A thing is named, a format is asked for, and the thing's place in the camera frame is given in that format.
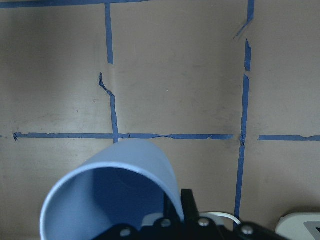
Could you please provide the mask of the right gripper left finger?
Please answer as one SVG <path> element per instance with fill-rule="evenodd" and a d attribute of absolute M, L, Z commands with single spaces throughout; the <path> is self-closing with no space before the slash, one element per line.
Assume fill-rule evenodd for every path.
<path fill-rule="evenodd" d="M 166 193 L 163 194 L 163 217 L 174 222 L 181 221 L 174 204 Z"/>

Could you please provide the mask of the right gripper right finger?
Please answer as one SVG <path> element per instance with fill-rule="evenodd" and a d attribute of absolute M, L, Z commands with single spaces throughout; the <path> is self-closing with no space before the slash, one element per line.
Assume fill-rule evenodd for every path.
<path fill-rule="evenodd" d="M 191 189 L 182 189 L 180 200 L 182 204 L 185 222 L 193 221 L 200 216 L 196 205 L 195 197 Z"/>

